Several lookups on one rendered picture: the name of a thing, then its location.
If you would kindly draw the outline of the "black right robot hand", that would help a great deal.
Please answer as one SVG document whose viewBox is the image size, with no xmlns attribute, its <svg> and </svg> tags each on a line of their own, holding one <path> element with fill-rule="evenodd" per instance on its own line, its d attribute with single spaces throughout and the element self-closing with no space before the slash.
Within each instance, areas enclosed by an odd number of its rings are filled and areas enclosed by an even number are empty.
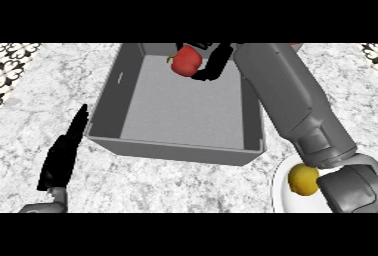
<svg viewBox="0 0 378 256">
<path fill-rule="evenodd" d="M 200 48 L 201 50 L 207 50 L 212 46 L 212 43 L 178 43 L 178 51 L 185 45 L 192 46 L 195 50 L 197 48 Z M 198 68 L 198 72 L 189 78 L 200 81 L 214 81 L 223 73 L 232 52 L 234 48 L 231 44 L 220 43 L 210 54 L 209 61 L 206 63 L 206 68 Z"/>
</svg>

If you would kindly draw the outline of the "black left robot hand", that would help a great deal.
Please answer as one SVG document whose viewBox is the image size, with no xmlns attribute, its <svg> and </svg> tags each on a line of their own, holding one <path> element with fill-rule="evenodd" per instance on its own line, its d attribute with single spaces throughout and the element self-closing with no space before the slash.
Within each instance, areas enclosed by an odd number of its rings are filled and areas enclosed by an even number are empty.
<svg viewBox="0 0 378 256">
<path fill-rule="evenodd" d="M 48 151 L 37 190 L 65 188 L 73 175 L 77 159 L 77 149 L 83 139 L 85 128 L 89 121 L 87 105 L 83 105 L 71 121 L 68 131 L 62 134 Z"/>
</svg>

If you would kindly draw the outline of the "red bell pepper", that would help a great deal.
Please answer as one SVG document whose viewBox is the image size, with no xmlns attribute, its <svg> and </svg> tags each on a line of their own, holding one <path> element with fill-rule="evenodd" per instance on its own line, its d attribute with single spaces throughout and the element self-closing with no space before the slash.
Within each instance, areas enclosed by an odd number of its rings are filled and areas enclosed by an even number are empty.
<svg viewBox="0 0 378 256">
<path fill-rule="evenodd" d="M 167 57 L 172 63 L 172 70 L 183 77 L 192 77 L 203 64 L 203 56 L 192 46 L 185 45 L 178 53 Z"/>
</svg>

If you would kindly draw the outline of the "grey cardboard box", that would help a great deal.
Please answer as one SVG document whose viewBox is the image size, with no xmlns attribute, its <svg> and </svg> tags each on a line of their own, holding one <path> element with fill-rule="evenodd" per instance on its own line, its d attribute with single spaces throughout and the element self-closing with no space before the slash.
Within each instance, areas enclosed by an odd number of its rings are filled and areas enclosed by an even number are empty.
<svg viewBox="0 0 378 256">
<path fill-rule="evenodd" d="M 86 136 L 113 153 L 243 166 L 266 151 L 262 107 L 234 62 L 214 81 L 178 75 L 172 43 L 124 43 Z"/>
</svg>

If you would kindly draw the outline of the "white plate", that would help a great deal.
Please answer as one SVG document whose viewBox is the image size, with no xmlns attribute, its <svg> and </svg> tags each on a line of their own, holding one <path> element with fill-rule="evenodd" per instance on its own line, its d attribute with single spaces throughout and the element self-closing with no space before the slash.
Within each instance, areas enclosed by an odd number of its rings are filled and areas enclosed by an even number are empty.
<svg viewBox="0 0 378 256">
<path fill-rule="evenodd" d="M 302 196 L 290 189 L 288 174 L 291 168 L 302 163 L 302 158 L 293 154 L 279 164 L 272 179 L 272 206 L 276 213 L 331 213 L 327 199 L 321 191 L 310 196 Z"/>
</svg>

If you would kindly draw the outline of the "black and white patterned mat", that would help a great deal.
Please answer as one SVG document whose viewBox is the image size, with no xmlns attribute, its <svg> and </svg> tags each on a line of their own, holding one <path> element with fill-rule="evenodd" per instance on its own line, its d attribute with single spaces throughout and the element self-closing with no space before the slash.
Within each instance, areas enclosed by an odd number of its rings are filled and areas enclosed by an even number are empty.
<svg viewBox="0 0 378 256">
<path fill-rule="evenodd" d="M 40 43 L 0 43 L 0 108 L 24 76 Z"/>
<path fill-rule="evenodd" d="M 364 43 L 362 52 L 371 62 L 372 69 L 378 72 L 378 43 Z"/>
</svg>

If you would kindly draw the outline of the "yellow lemon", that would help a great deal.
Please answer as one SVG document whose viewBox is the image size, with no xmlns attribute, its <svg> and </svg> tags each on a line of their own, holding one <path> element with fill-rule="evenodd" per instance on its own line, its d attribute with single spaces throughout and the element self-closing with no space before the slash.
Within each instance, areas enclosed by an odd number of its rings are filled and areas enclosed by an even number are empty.
<svg viewBox="0 0 378 256">
<path fill-rule="evenodd" d="M 318 169 L 305 164 L 297 164 L 288 173 L 288 185 L 291 191 L 302 196 L 313 195 L 319 189 L 316 183 L 318 178 Z"/>
</svg>

